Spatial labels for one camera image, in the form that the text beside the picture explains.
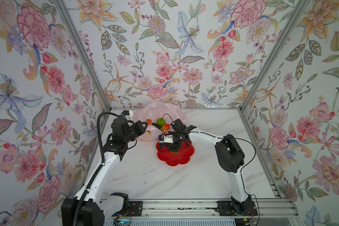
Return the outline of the green round textured fruit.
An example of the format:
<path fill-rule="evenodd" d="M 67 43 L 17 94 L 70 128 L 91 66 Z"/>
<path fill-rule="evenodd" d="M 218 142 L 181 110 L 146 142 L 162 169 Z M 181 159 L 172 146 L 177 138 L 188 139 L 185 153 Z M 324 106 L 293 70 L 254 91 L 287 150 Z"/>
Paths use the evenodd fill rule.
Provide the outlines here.
<path fill-rule="evenodd" d="M 163 127 L 166 124 L 166 121 L 163 118 L 158 118 L 156 122 L 160 127 Z"/>

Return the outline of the pink plastic bag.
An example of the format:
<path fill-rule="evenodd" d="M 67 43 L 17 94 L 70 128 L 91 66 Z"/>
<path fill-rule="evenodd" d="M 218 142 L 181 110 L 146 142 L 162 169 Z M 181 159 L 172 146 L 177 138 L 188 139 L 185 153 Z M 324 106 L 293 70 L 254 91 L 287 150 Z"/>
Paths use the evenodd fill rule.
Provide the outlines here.
<path fill-rule="evenodd" d="M 173 131 L 172 127 L 167 131 L 162 131 L 156 122 L 158 118 L 163 118 L 166 124 L 171 124 L 176 119 L 180 119 L 185 125 L 189 124 L 188 118 L 179 106 L 153 101 L 134 113 L 134 121 L 147 122 L 147 119 L 151 119 L 153 123 L 147 126 L 146 132 L 139 137 L 139 140 L 145 142 L 158 141 L 159 135 Z"/>

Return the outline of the dark purple grape bunch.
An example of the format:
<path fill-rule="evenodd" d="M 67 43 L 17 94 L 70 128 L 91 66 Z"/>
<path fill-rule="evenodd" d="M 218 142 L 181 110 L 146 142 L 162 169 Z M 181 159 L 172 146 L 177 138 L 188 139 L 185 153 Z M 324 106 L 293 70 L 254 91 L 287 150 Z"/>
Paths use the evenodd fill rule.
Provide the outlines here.
<path fill-rule="evenodd" d="M 168 148 L 170 146 L 169 143 L 164 143 L 164 142 L 159 142 L 158 147 L 160 150 L 164 149 L 164 148 Z"/>

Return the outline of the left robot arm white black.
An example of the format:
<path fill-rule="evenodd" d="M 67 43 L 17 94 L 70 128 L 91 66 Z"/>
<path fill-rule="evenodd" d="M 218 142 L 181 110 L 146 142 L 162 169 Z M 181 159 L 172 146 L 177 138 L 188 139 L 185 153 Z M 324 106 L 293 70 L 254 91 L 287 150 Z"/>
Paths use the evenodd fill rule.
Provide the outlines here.
<path fill-rule="evenodd" d="M 136 142 L 138 137 L 145 134 L 147 126 L 147 122 L 134 122 L 127 117 L 115 115 L 111 124 L 112 133 L 106 143 L 102 142 L 102 136 L 98 133 L 101 160 L 79 192 L 62 203 L 64 226 L 102 226 L 107 218 L 118 218 L 128 212 L 127 194 L 113 193 L 104 201 L 102 195 L 111 172 L 130 149 L 129 143 Z"/>

